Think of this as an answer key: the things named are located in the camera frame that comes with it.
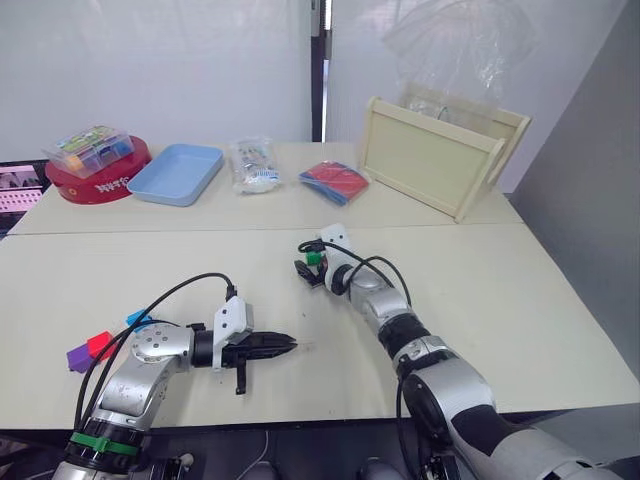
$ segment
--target table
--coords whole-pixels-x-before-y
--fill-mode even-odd
[[[501,412],[638,401],[640,387],[566,279],[523,224],[352,228],[364,255],[393,259],[416,313],[493,386]],[[13,235],[0,243],[3,335],[0,428],[63,428],[81,376],[64,352],[175,283],[221,271],[252,303],[257,330],[300,346],[235,372],[176,375],[156,426],[362,419],[394,415],[395,376],[344,301],[297,278],[309,230]],[[176,294],[157,316],[211,324],[224,286]]]
[[[154,155],[161,150],[151,147]],[[275,152],[285,185],[268,195],[234,194],[228,165],[188,208],[141,202],[133,197],[103,205],[74,205],[51,188],[10,233],[319,229],[336,222],[350,228],[454,225],[448,215],[381,183],[371,184],[366,194],[343,208],[298,182],[298,173],[323,160],[355,166],[356,151],[351,144],[279,144]],[[519,222],[522,219],[498,191],[480,201],[464,221]]]

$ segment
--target red round container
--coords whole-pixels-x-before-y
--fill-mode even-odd
[[[119,200],[131,195],[127,183],[151,161],[149,149],[138,137],[131,137],[133,153],[87,178],[74,177],[48,162],[45,173],[62,197],[73,203],[96,204]]]

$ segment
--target wooden frame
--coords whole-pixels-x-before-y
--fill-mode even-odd
[[[423,87],[417,83],[410,83],[407,88],[404,90],[402,98],[400,100],[400,105],[406,107],[410,99],[419,98],[424,100],[425,102],[433,102],[440,104],[444,98],[443,93],[438,92],[437,90],[431,90],[426,87]],[[455,97],[452,95],[447,95],[447,102],[454,107],[458,107],[462,110],[477,110],[478,105],[474,102],[467,100],[462,97]],[[500,155],[500,159],[498,163],[491,171],[491,175],[489,176],[489,184],[495,185],[500,178],[500,174],[504,167],[507,165],[507,162],[511,158],[511,154],[516,149],[524,132],[529,127],[531,123],[531,117],[527,117],[525,115],[520,115],[518,113],[509,112],[508,110],[502,110],[500,108],[496,109],[492,112],[493,121],[487,132],[479,132],[484,133],[492,138],[504,138],[506,141],[504,150]]]
[[[360,167],[374,179],[462,221],[489,191],[530,119],[499,111],[493,138],[374,97]]]

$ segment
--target plastic bag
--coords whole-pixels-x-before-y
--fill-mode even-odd
[[[267,137],[251,137],[231,144],[233,190],[265,193],[280,185],[280,172]]]
[[[485,133],[534,36],[511,0],[428,0],[383,41],[397,57],[401,106]]]
[[[338,205],[346,205],[369,186],[356,170],[338,162],[322,162],[299,175],[300,181]]]

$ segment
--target purple block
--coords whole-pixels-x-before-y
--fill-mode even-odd
[[[67,352],[69,370],[84,373],[89,370],[93,358],[89,355],[89,347],[84,345]]]

